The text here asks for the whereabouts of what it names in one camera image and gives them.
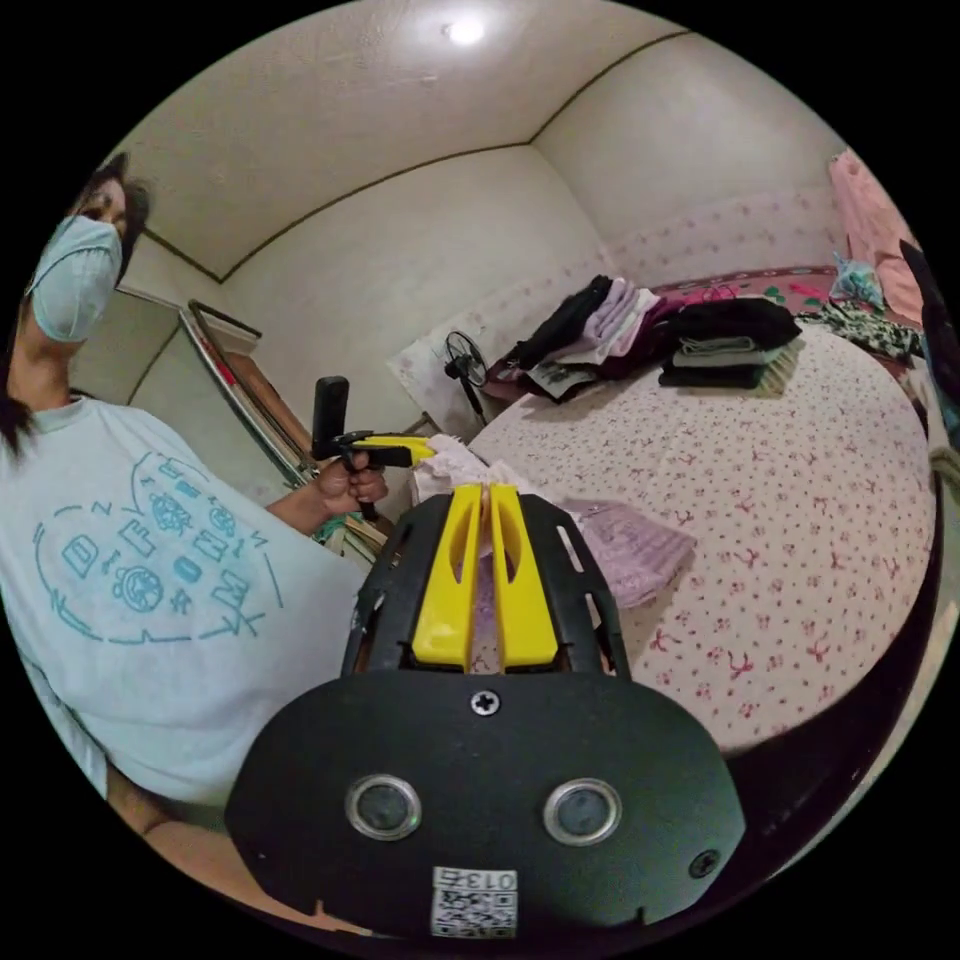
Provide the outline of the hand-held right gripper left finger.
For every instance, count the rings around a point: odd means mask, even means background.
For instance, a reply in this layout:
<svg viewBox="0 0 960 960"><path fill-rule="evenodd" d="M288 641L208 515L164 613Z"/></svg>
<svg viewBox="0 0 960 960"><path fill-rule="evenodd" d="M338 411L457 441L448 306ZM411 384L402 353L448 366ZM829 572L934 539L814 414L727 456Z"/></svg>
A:
<svg viewBox="0 0 960 960"><path fill-rule="evenodd" d="M412 654L427 668L467 669L479 573L481 486L457 486L449 496L434 496L425 505L442 509L442 523Z"/></svg>

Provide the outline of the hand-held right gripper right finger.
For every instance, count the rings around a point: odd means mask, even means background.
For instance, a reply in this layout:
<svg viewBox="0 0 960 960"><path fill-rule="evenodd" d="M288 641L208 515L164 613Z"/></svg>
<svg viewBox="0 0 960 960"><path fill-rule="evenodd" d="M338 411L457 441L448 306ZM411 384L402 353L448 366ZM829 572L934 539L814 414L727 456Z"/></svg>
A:
<svg viewBox="0 0 960 960"><path fill-rule="evenodd" d="M490 487L490 537L501 668L549 668L557 656L558 642L514 486Z"/></svg>

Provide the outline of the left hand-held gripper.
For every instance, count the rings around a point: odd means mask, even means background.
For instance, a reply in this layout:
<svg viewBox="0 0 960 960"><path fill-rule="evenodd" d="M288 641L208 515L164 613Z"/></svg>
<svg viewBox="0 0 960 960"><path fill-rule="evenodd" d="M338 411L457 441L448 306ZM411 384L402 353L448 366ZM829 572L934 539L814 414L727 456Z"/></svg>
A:
<svg viewBox="0 0 960 960"><path fill-rule="evenodd" d="M336 460L348 474L358 472L354 455L366 457L368 467L416 467L435 455L423 437L373 437L371 430L352 431L313 441L312 457L317 464Z"/></svg>

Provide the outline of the person's left hand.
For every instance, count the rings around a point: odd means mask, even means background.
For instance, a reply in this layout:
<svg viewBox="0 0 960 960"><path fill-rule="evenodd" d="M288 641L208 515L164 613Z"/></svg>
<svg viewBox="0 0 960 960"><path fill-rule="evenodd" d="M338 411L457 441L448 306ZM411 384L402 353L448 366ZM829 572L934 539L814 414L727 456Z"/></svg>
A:
<svg viewBox="0 0 960 960"><path fill-rule="evenodd" d="M381 468L369 454L354 451L322 467L310 484L321 520L375 507L388 494Z"/></svg>

